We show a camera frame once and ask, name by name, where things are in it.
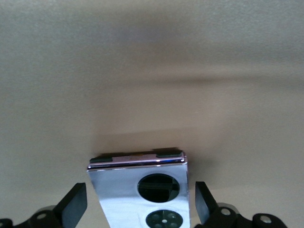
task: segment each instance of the beige surface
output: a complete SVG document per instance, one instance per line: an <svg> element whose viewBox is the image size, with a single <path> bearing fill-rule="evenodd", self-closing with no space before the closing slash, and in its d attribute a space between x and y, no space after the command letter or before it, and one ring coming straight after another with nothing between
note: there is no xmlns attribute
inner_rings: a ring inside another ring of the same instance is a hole
<svg viewBox="0 0 304 228"><path fill-rule="evenodd" d="M0 2L0 218L87 183L98 152L179 146L194 182L303 227L302 1Z"/></svg>

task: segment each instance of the camera lens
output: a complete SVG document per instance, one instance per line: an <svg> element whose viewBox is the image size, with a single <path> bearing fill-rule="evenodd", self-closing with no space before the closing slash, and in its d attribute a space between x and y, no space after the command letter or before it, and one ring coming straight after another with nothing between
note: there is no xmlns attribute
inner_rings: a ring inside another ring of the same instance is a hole
<svg viewBox="0 0 304 228"><path fill-rule="evenodd" d="M146 223L151 228L179 228L182 222L180 214L171 210L157 210L146 218Z"/></svg>
<svg viewBox="0 0 304 228"><path fill-rule="evenodd" d="M163 203L177 197L180 185L173 177L165 174L152 174L138 183L139 194L148 201Z"/></svg>

